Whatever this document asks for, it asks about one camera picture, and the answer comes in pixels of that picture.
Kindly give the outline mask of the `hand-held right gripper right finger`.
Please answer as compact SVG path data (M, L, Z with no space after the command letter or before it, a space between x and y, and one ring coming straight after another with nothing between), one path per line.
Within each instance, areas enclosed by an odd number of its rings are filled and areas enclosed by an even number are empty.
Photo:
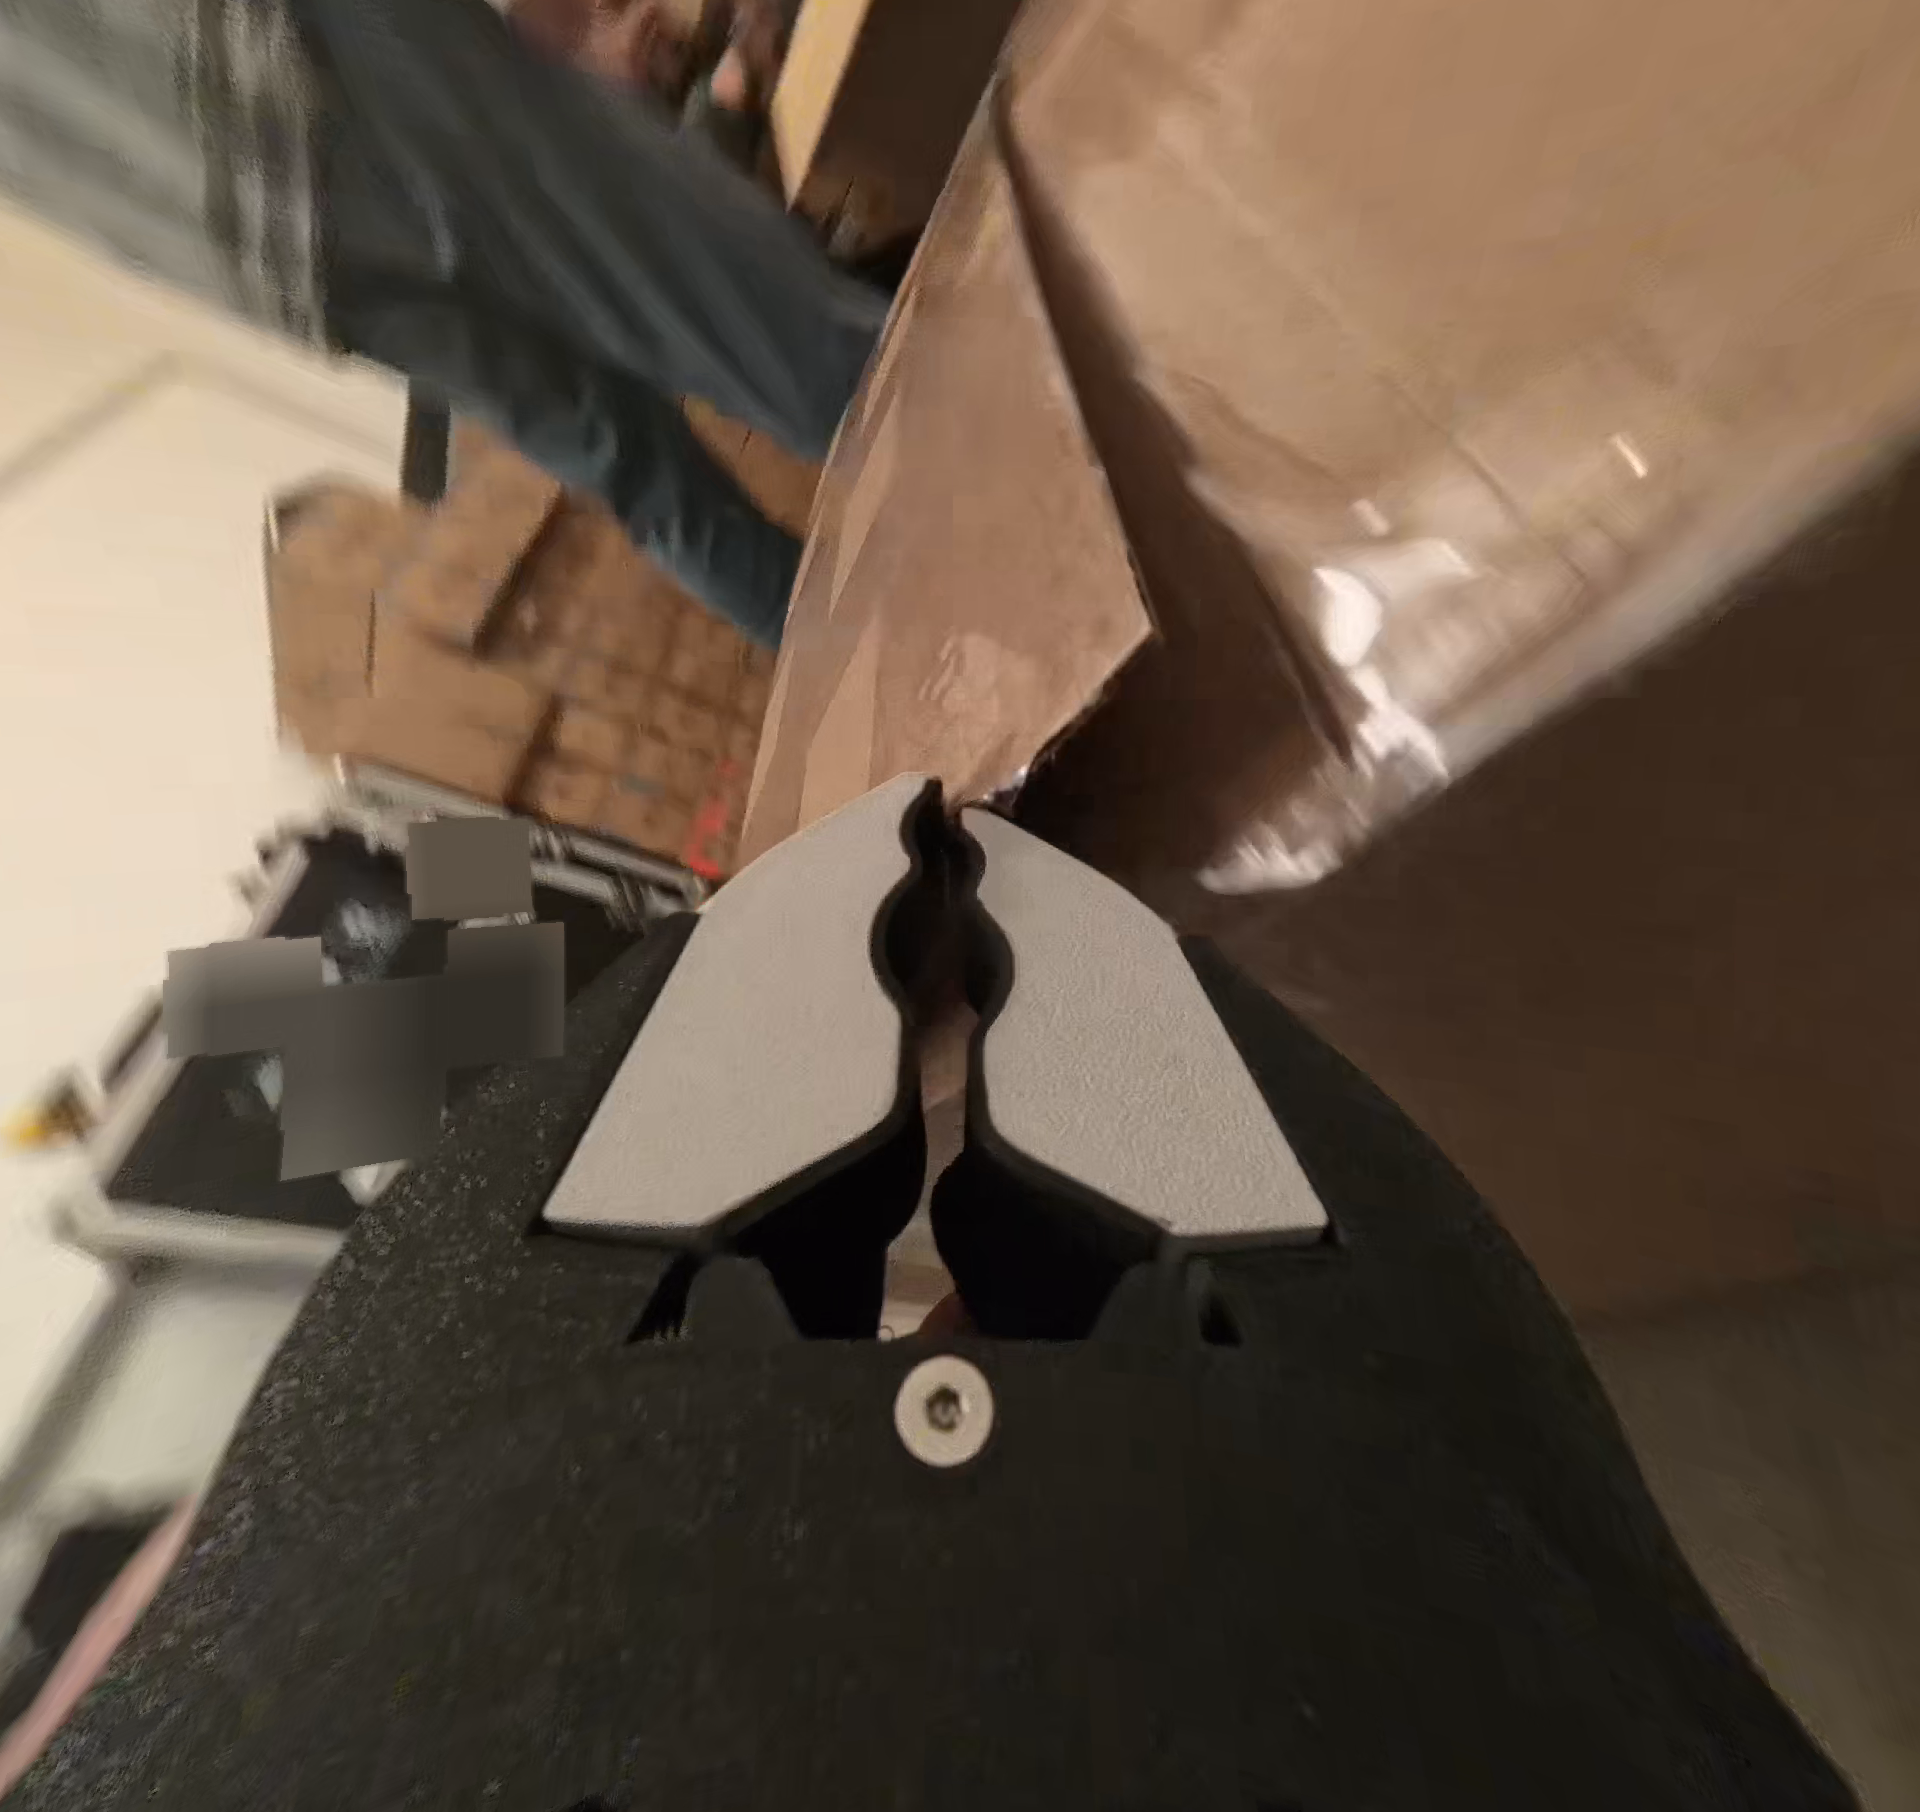
M956 830L973 1024L928 1216L971 1331L1083 1343L1139 1275L1206 1321L1194 1265L1322 1245L1328 1208L1172 927L1003 816Z

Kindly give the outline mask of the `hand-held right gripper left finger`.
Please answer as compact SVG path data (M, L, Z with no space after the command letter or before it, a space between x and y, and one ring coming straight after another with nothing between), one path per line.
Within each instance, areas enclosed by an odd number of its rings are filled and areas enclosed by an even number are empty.
M698 912L541 1203L568 1239L666 1255L693 1309L756 1265L801 1341L878 1341L924 1195L913 986L947 906L942 786L901 774Z

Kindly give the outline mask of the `large brown cardboard box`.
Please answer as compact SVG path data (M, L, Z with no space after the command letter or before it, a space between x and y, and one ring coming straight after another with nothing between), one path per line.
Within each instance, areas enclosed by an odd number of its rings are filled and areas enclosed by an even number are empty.
M1916 1260L1918 0L1027 0L815 499L739 853L901 774L1212 936L1575 1313ZM1314 885L1295 566L1511 531Z

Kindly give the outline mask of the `stack of small cardboard boxes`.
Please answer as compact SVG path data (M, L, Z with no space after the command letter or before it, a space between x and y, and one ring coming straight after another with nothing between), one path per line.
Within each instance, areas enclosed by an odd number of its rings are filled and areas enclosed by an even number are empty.
M284 740L731 874L774 657L591 499L455 425L440 501L315 480L264 545Z

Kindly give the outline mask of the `black aluminium flight case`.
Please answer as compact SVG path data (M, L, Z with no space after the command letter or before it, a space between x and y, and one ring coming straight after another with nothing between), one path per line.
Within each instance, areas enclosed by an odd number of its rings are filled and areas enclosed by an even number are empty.
M410 828L493 816L400 773L346 773L315 816L257 846L241 877L244 936L315 936L327 984L384 978L405 950ZM568 998L711 891L683 864L578 827L531 821L525 833L534 914L563 931ZM70 1205L70 1235L118 1259L321 1265L407 1162L279 1178L279 1094L276 1057L173 1060L158 1006L144 1009L108 1059L88 1138L92 1193Z

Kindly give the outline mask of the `black board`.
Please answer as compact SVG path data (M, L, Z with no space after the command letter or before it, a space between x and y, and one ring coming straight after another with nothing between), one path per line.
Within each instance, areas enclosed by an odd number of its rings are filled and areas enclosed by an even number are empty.
M403 387L395 485L418 507L444 503L449 480L451 409L430 385Z

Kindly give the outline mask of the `open cardboard box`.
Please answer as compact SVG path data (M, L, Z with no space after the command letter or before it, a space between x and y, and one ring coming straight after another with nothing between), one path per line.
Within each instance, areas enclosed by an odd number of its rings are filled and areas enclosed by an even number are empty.
M1024 0L801 0L767 109L788 206L841 258L922 228Z

